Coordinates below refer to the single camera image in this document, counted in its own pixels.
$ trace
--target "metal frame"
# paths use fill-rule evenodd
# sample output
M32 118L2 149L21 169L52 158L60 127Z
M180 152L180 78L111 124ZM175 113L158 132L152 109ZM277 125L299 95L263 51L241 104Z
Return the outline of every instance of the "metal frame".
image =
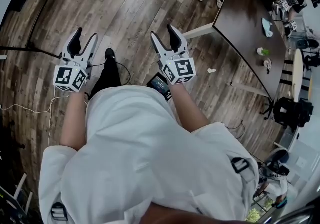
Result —
M43 54L49 55L49 56L51 56L51 57L55 57L55 58L60 59L60 57L57 56L57 55L54 55L54 54L52 54L52 53L50 53L50 52L47 52L47 51L44 51L44 50L41 50L41 49L37 48L37 47L35 46L35 44L31 41L32 36L33 36L33 34L34 34L34 31L35 31L35 29L36 29L36 25L37 25L37 23L38 23L38 21L39 21L39 18L40 18L40 16L41 16L44 8L46 7L46 4L48 3L48 1L49 1L49 0L45 0L42 8L40 9L39 13L38 13L37 16L36 16L36 19L35 19L35 21L33 22L33 25L32 25L32 28L31 28L31 32L30 32L30 34L29 34L29 37L28 37L28 40L27 40L27 42L26 42L25 47L0 46L0 50L38 52L38 53L43 53ZM1 57L0 59L4 59L4 60L7 58L6 55L0 55L0 57Z

